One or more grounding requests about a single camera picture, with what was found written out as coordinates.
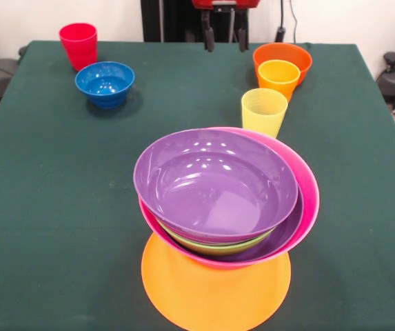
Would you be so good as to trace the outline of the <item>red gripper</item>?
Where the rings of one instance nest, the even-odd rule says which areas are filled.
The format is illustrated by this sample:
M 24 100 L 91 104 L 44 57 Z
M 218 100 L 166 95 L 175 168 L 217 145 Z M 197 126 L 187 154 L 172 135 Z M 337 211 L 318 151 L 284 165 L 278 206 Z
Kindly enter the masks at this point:
M 239 49 L 241 52 L 249 50 L 248 9 L 256 8 L 260 0 L 192 0 L 192 4 L 199 10 L 215 12 L 233 12 L 239 14 Z M 210 25 L 210 11 L 201 12 L 204 46 L 208 52 L 214 50 L 214 31 Z

